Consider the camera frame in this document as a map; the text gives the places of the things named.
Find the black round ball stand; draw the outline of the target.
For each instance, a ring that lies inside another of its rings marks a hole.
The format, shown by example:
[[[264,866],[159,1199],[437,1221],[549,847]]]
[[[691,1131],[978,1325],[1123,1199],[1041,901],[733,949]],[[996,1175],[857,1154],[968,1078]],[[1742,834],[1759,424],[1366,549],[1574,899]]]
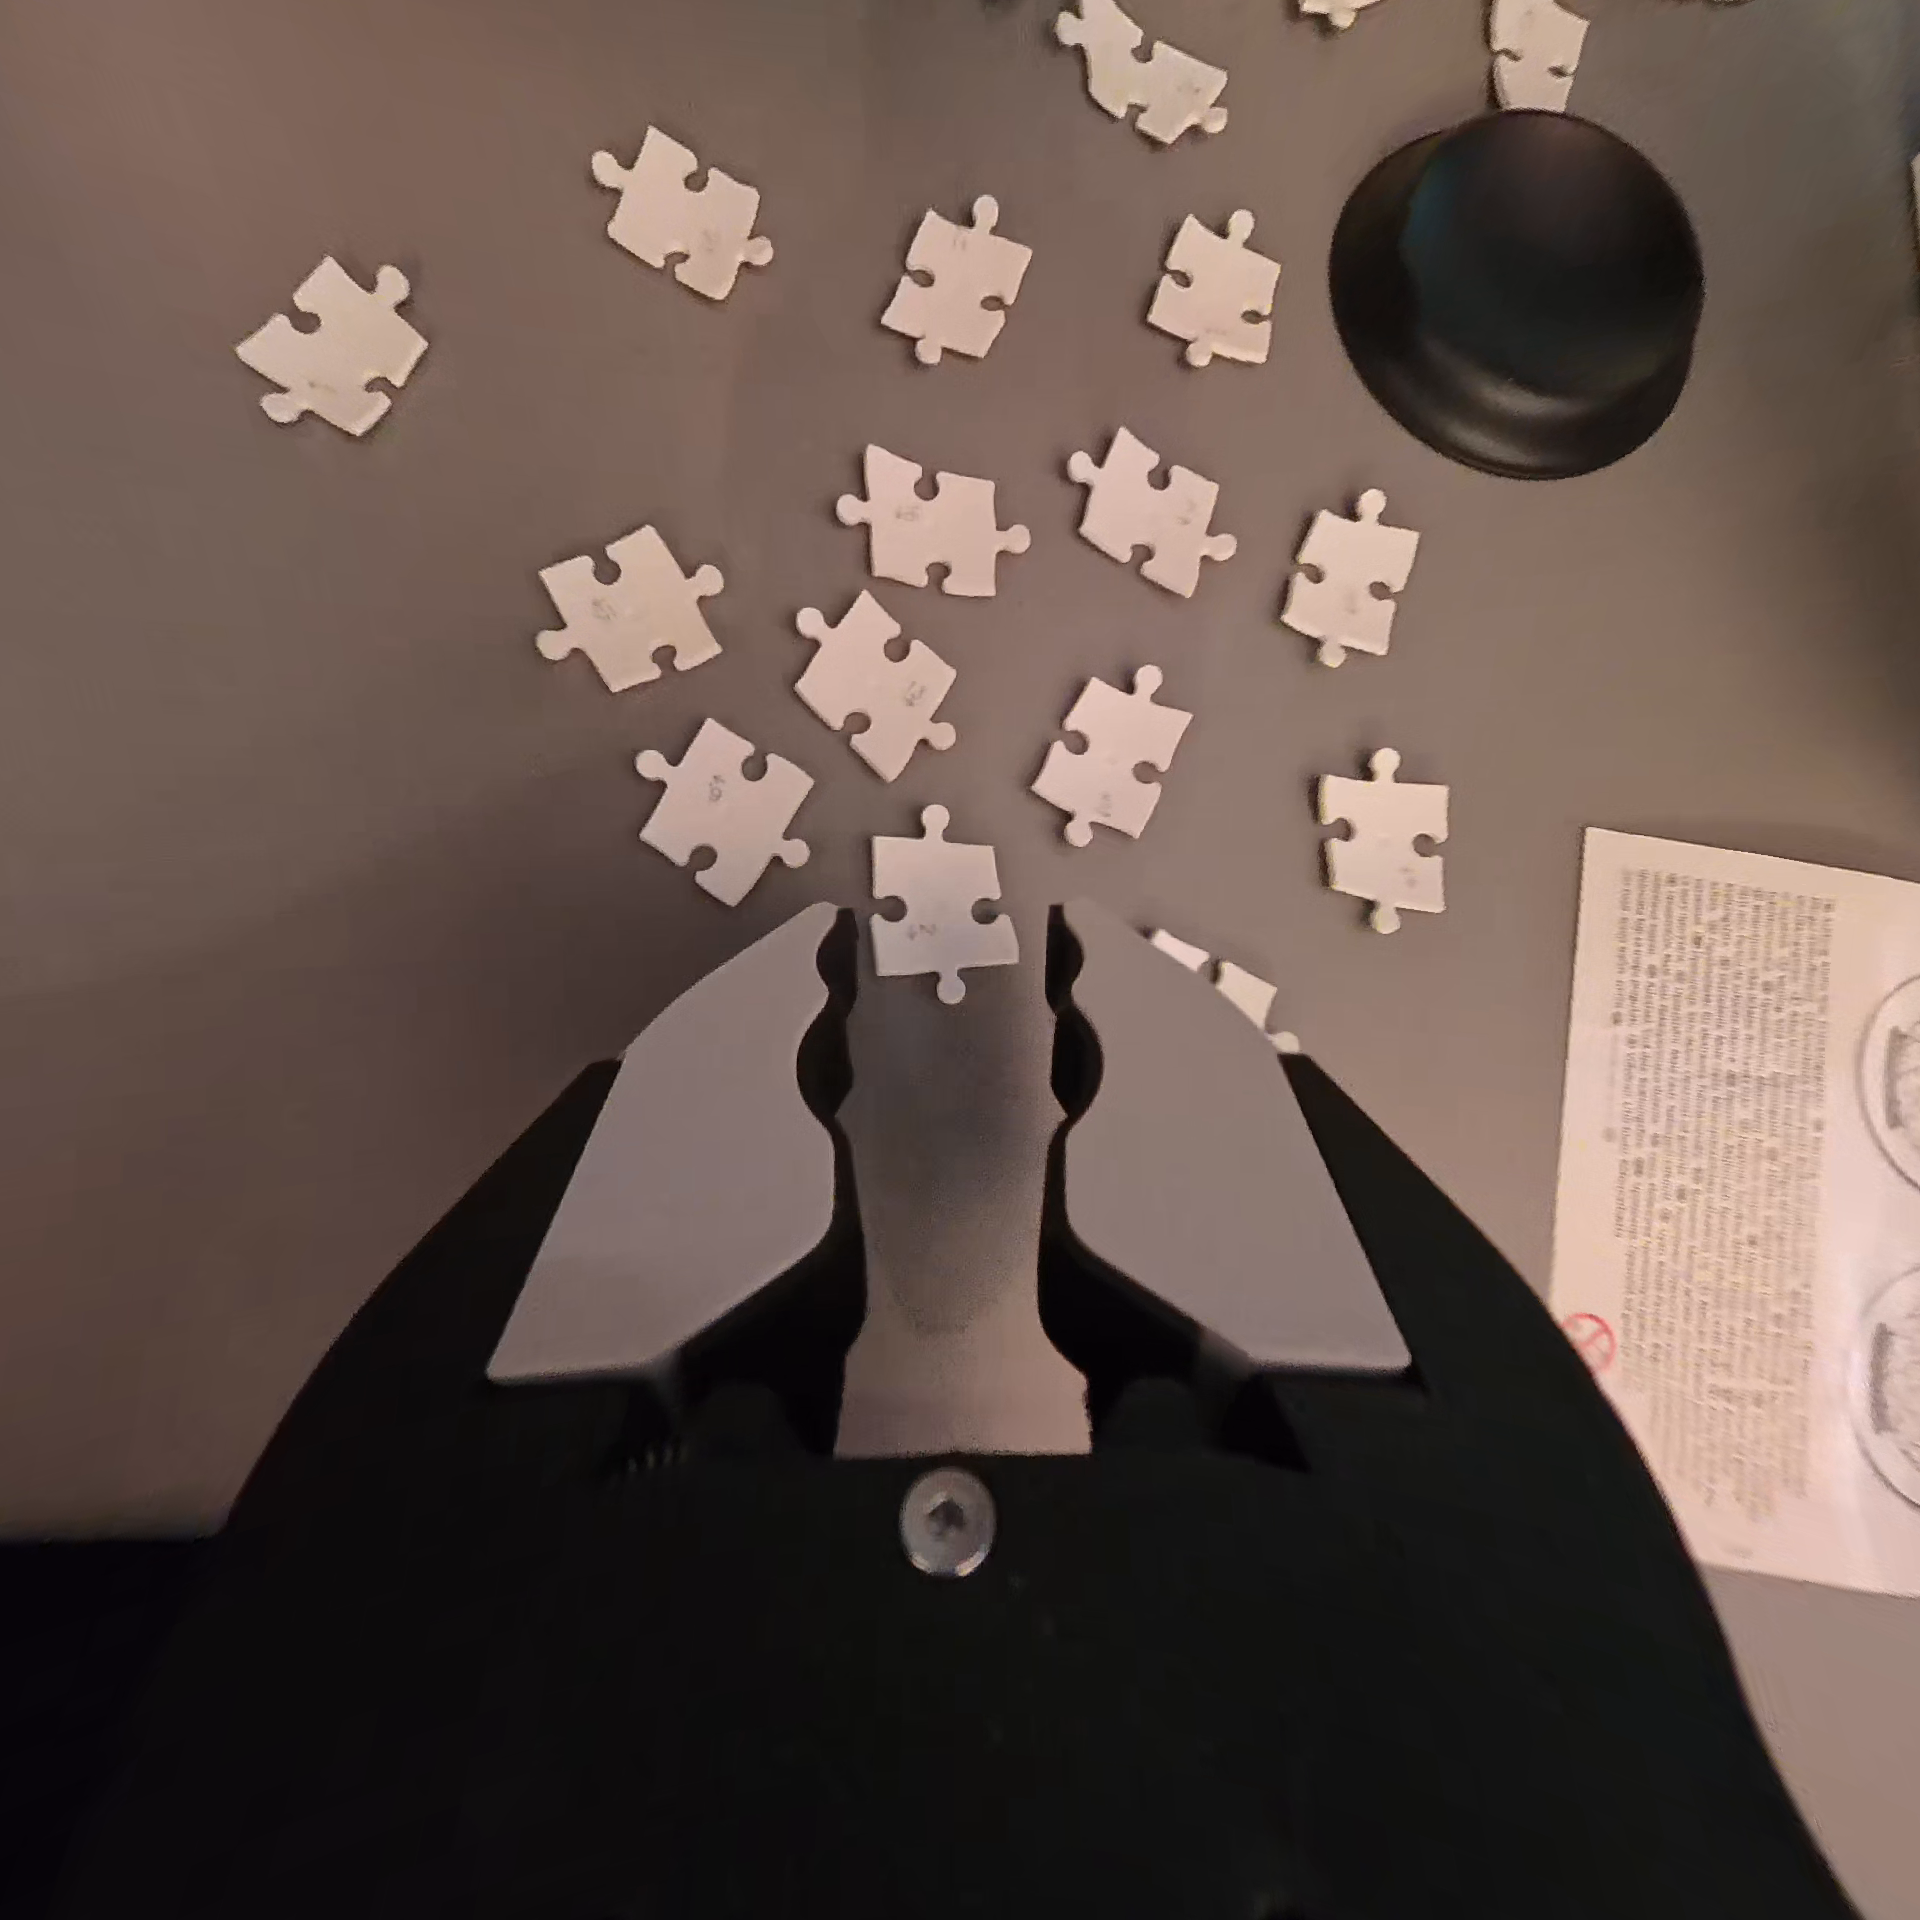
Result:
[[[1552,109],[1490,109],[1384,157],[1338,217],[1328,272],[1374,400],[1508,482],[1584,478],[1647,444],[1707,296],[1664,173]]]

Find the white instruction leaflet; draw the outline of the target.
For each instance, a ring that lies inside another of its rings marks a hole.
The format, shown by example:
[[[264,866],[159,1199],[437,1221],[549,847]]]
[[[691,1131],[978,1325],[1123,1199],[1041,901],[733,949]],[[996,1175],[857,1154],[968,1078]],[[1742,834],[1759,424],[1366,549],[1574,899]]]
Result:
[[[1692,1554],[1916,1594],[1916,881],[1590,828],[1550,1303]]]

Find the white puzzle pieces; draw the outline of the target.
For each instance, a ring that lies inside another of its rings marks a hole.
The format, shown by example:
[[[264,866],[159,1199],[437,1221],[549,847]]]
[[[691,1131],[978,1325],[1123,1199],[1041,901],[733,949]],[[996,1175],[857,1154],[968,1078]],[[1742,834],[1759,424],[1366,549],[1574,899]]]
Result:
[[[1220,131],[1227,74],[1186,48],[1144,39],[1122,3],[1067,3],[1050,32],[1086,60],[1089,98],[1139,137],[1171,147],[1186,131]],[[1562,112],[1580,74],[1590,21],[1569,3],[1490,3],[1487,45],[1496,109]],[[743,267],[772,261],[769,235],[757,231],[761,192],[708,169],[684,144],[650,127],[630,163],[589,157],[589,177],[617,197],[609,241],[630,257],[669,272],[708,301],[727,301]],[[1262,366],[1271,355],[1281,261],[1255,247],[1249,210],[1223,225],[1193,217],[1175,231],[1149,324],[1183,346],[1186,368]],[[911,343],[916,361],[944,355],[986,357],[1020,291],[1032,247],[999,230],[996,197],[978,197],[966,221],[927,210],[905,247],[883,327]],[[321,257],[292,291],[307,324],[274,313],[236,346],[236,357],[264,378],[263,412],[280,424],[321,417],[341,434],[367,434],[390,398],[418,370],[423,335],[408,322],[411,282],[380,266],[370,285]],[[1118,427],[1108,452],[1067,459],[1067,482],[1086,487],[1078,535],[1118,565],[1141,565],[1141,579],[1192,597],[1199,565],[1223,565],[1236,539],[1209,517],[1220,487]],[[1283,593],[1283,625],[1310,635],[1317,660],[1386,656],[1394,614],[1405,591],[1418,535],[1384,520],[1384,491],[1313,513],[1296,547]],[[921,591],[996,597],[1002,558],[1024,553],[1024,523],[999,523],[996,485],[925,471],[883,444],[862,452],[862,491],[837,502],[837,517],[869,538],[869,578]],[[724,593],[712,565],[688,571],[653,523],[603,547],[609,578],[595,553],[539,566],[539,588],[562,621],[538,634],[544,660],[585,656],[609,694],[659,679],[659,660],[693,671],[724,652],[708,604]],[[815,607],[796,614],[811,660],[796,679],[796,698],[887,782],[898,779],[918,750],[951,750],[956,731],[941,702],[956,671],[918,640],[903,640],[898,621],[858,591],[842,617]],[[1091,676],[1061,736],[1049,743],[1032,791],[1061,811],[1061,834],[1086,849],[1097,828],[1141,834],[1162,801],[1192,726],[1192,714],[1164,707],[1164,672],[1133,671],[1132,685]],[[794,818],[811,779],[769,756],[751,777],[753,745],[724,722],[702,721],[679,760],[657,750],[637,756],[637,777],[659,782],[659,800],[641,828],[645,847],[678,866],[711,851],[695,875],[711,899],[737,905],[761,875],[809,858]],[[1447,905],[1443,851],[1450,840],[1447,782],[1401,779],[1403,756],[1375,750],[1366,774],[1317,779],[1317,822],[1348,828],[1323,841],[1328,890],[1363,899],[1366,924],[1388,934],[1405,916]]]

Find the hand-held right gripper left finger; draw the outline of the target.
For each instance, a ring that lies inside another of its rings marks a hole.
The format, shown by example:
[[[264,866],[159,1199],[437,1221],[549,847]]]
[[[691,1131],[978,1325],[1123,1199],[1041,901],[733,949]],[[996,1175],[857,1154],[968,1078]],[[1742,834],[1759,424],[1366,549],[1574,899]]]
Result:
[[[806,905],[620,1055],[486,1359],[493,1385],[630,1383],[688,1431],[761,1396],[831,1457],[869,1259],[852,1148],[857,920]]]

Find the single white jigsaw piece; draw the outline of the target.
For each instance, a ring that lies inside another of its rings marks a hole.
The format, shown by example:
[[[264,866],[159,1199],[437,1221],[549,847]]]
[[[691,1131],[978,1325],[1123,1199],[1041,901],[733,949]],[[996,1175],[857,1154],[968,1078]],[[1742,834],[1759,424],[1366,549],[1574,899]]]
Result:
[[[1016,920],[1002,910],[996,849],[950,840],[950,807],[927,801],[918,834],[872,840],[872,894],[898,901],[903,916],[869,920],[880,977],[931,976],[941,1004],[961,1004],[968,973],[1007,969],[1020,958]]]

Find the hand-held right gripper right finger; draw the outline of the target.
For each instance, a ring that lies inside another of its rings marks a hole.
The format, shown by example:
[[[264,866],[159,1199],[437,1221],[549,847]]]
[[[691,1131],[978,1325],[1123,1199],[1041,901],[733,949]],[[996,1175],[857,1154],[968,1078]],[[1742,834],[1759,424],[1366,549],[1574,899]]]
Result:
[[[1286,1073],[1281,987],[1071,899],[1046,997],[1041,1319],[1091,1449],[1293,1457],[1278,1383],[1403,1383],[1414,1352]]]

